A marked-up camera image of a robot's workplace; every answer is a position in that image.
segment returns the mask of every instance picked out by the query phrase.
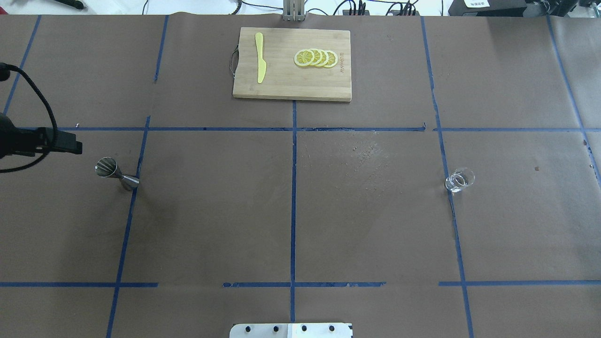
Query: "shot glass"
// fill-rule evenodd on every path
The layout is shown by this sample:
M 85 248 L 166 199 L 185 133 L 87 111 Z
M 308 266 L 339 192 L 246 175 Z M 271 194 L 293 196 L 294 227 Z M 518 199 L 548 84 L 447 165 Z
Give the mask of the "shot glass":
M 468 168 L 459 168 L 447 177 L 445 186 L 451 192 L 459 192 L 474 184 L 475 180 L 476 176 L 473 171 Z

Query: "metal jigger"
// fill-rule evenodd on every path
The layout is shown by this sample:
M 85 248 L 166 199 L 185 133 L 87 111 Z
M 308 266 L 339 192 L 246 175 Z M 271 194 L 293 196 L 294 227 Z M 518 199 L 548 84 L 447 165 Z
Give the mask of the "metal jigger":
M 140 180 L 138 178 L 122 174 L 121 169 L 119 169 L 119 166 L 114 158 L 101 158 L 94 169 L 96 170 L 96 174 L 98 174 L 100 177 L 119 179 L 119 181 L 121 181 L 121 185 L 123 185 L 123 188 L 128 191 L 131 191 L 140 184 Z

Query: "blue tape line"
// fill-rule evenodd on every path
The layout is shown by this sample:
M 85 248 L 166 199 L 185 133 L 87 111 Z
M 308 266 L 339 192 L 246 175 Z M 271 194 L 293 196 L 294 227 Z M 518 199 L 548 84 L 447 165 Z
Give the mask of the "blue tape line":
M 292 128 L 261 128 L 261 127 L 152 127 L 155 132 L 173 131 L 218 131 L 218 132 L 291 132 Z
M 385 281 L 296 281 L 294 287 L 382 287 Z M 223 287 L 291 287 L 288 282 L 258 281 L 249 283 L 224 283 Z
M 382 287 L 385 281 L 330 281 L 330 282 L 296 282 L 296 287 Z
M 445 177 L 448 176 L 448 166 L 447 166 L 447 154 L 445 153 L 445 144 L 442 138 L 442 127 L 441 127 L 441 118 L 438 110 L 438 103 L 436 101 L 436 96 L 434 95 L 434 74 L 432 72 L 432 61 L 430 60 L 430 49 L 428 47 L 428 38 L 426 34 L 426 22 L 424 21 L 424 17 L 419 17 L 421 20 L 421 31 L 424 37 L 424 49 L 426 52 L 426 63 L 428 65 L 428 76 L 430 78 L 430 91 L 432 92 L 432 104 L 434 105 L 434 111 L 436 113 L 436 127 L 438 129 L 438 141 L 441 148 L 441 156 L 442 156 L 442 166 L 444 169 Z M 461 242 L 459 241 L 459 231 L 457 229 L 457 217 L 455 215 L 455 204 L 453 203 L 453 194 L 450 191 L 447 191 L 447 196 L 449 199 L 449 204 L 451 205 L 451 212 L 453 215 L 453 228 L 455 230 L 455 251 L 457 252 L 457 263 L 459 264 L 459 276 L 461 278 L 462 283 L 465 282 L 465 271 L 463 269 L 463 257 L 461 254 Z M 474 338 L 474 328 L 472 326 L 472 313 L 469 308 L 469 297 L 468 297 L 468 288 L 465 285 L 462 285 L 463 292 L 463 306 L 465 308 L 465 317 L 468 325 L 468 333 L 470 338 Z
M 224 287 L 290 287 L 290 283 L 287 281 L 283 281 L 283 282 L 259 281 L 259 282 L 250 282 L 250 283 L 224 283 Z
M 117 300 L 119 299 L 119 287 L 115 288 L 113 292 L 113 302 L 111 305 L 111 315 L 109 316 L 109 325 L 106 328 L 106 338 L 111 338 L 112 326 L 115 322 L 115 312 L 117 311 Z
M 416 128 L 354 128 L 354 127 L 326 127 L 326 128 L 299 128 L 302 132 L 423 132 L 426 127 Z
M 169 16 L 165 16 L 165 23 L 163 23 L 163 34 L 160 38 L 159 56 L 156 59 L 156 72 L 154 73 L 154 81 L 159 79 L 160 61 L 163 58 L 163 47 L 165 45 L 165 35 L 167 34 L 167 23 L 169 22 Z
M 441 281 L 438 286 L 537 286 L 537 285 L 601 285 L 601 280 L 485 280 L 485 281 Z
M 2 281 L 0 287 L 159 287 L 159 283 L 105 283 L 68 281 Z
M 19 127 L 21 129 L 35 130 L 37 127 Z M 144 127 L 59 127 L 60 131 L 143 131 Z M 285 127 L 150 127 L 152 132 L 179 132 L 179 131 L 233 131 L 233 132 L 291 132 L 292 128 Z M 297 132 L 357 132 L 357 131 L 385 131 L 385 132 L 421 132 L 425 127 L 419 128 L 297 128 Z M 442 128 L 443 132 L 580 132 L 578 128 Z M 601 128 L 584 128 L 585 132 L 601 132 Z
M 296 283 L 296 101 L 292 101 L 292 203 L 290 219 L 290 322 L 294 323 Z
M 150 116 L 146 116 L 146 125 L 144 126 L 144 135 L 142 136 L 142 146 L 140 147 L 140 157 L 138 158 L 138 168 L 136 169 L 136 176 L 138 178 L 140 177 L 142 161 L 144 160 L 144 152 L 146 151 L 146 139 L 148 138 L 148 130 L 150 130 Z
M 35 34 L 37 33 L 37 28 L 40 26 L 41 15 L 38 15 L 37 20 L 35 21 L 34 30 L 31 32 L 31 36 L 29 37 L 29 43 L 27 43 L 27 48 L 25 48 L 25 53 L 23 54 L 23 58 L 21 59 L 21 64 L 19 68 L 23 69 L 25 65 L 25 61 L 27 60 L 27 55 L 29 55 L 29 50 L 31 49 L 31 45 L 34 42 Z M 10 94 L 8 95 L 8 99 L 6 100 L 6 105 L 4 105 L 4 111 L 2 112 L 4 115 L 8 114 L 8 107 L 10 106 L 10 102 L 13 100 L 14 91 L 17 89 L 17 83 L 21 78 L 21 74 L 17 74 L 14 77 L 13 87 L 10 89 Z
M 576 99 L 574 98 L 574 94 L 572 92 L 572 86 L 570 86 L 570 82 L 567 79 L 566 70 L 563 66 L 563 62 L 561 61 L 560 52 L 557 48 L 557 43 L 555 42 L 555 33 L 553 32 L 553 26 L 551 25 L 551 17 L 549 15 L 547 15 L 547 26 L 549 27 L 549 34 L 551 35 L 551 42 L 553 44 L 553 50 L 555 51 L 555 57 L 557 57 L 557 63 L 559 64 L 561 70 L 561 76 L 563 76 L 564 82 L 566 83 L 567 92 L 570 96 L 570 101 L 572 103 L 572 107 L 574 108 L 574 112 L 576 113 L 576 119 L 582 132 L 582 137 L 587 143 L 588 157 L 593 165 L 593 170 L 595 171 L 595 176 L 597 177 L 597 184 L 599 185 L 599 188 L 601 188 L 601 175 L 599 174 L 599 168 L 597 168 L 597 161 L 595 161 L 595 156 L 593 155 L 593 150 L 591 149 L 591 143 L 588 141 L 587 133 L 584 130 L 584 124 L 582 123 L 582 117 L 580 116 L 580 110 L 578 110 Z
M 148 128 L 150 127 L 150 116 L 146 118 L 146 125 L 144 126 L 144 136 L 142 136 L 142 146 L 140 147 L 140 156 L 138 158 L 138 169 L 136 170 L 137 177 L 140 177 L 142 168 L 142 161 L 144 159 L 144 151 L 146 150 L 146 139 L 148 137 Z M 133 218 L 133 207 L 136 204 L 136 196 L 138 195 L 138 189 L 134 188 L 132 192 L 132 199 L 129 203 L 129 213 L 127 214 L 127 225 L 125 226 L 125 234 L 123 235 L 123 246 L 121 247 L 121 256 L 119 258 L 119 268 L 117 269 L 117 281 L 121 283 L 121 276 L 123 275 L 123 265 L 125 263 L 125 254 L 127 252 L 127 243 L 129 242 L 129 232 L 132 228 Z M 115 287 L 113 294 L 113 302 L 111 305 L 111 314 L 109 315 L 109 324 L 106 329 L 106 338 L 110 338 L 112 334 L 112 326 L 115 320 L 115 311 L 117 311 L 117 301 L 119 299 L 119 286 Z
M 578 128 L 441 128 L 443 132 L 580 132 Z
M 143 131 L 143 127 L 61 127 L 60 131 L 93 131 L 93 132 L 133 132 Z

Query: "yellow knife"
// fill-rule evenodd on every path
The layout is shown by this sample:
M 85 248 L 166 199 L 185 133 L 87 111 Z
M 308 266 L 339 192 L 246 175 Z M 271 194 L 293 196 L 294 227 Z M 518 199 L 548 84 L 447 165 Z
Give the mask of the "yellow knife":
M 257 59 L 258 59 L 258 76 L 257 82 L 262 83 L 267 71 L 267 62 L 263 59 L 263 33 L 255 34 L 255 42 L 257 43 Z

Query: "yellow lemon slice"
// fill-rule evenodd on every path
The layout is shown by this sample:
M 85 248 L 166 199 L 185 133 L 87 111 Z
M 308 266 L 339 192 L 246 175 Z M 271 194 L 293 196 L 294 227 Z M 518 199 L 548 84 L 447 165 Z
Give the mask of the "yellow lemon slice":
M 311 66 L 315 66 L 316 64 L 321 63 L 323 61 L 323 58 L 325 56 L 320 51 L 322 51 L 322 50 L 321 49 L 317 49 L 317 48 L 311 48 L 311 52 L 313 52 L 313 54 L 315 55 L 313 57 L 313 61 L 310 64 Z
M 315 53 L 311 49 L 301 49 L 294 55 L 294 63 L 300 67 L 309 66 L 313 62 Z
M 326 64 L 323 65 L 323 67 L 332 68 L 333 66 L 336 66 L 336 64 L 338 63 L 338 54 L 332 51 L 325 51 L 325 53 L 328 55 L 328 62 L 326 62 Z
M 322 62 L 320 62 L 320 63 L 316 64 L 315 66 L 316 66 L 316 67 L 323 67 L 324 65 L 328 64 L 328 61 L 329 61 L 329 55 L 328 55 L 328 53 L 326 53 L 326 51 L 324 51 L 323 49 L 320 49 L 320 50 L 319 50 L 319 52 L 320 52 L 321 54 L 323 54 L 323 56 L 324 56 L 324 59 L 322 59 Z

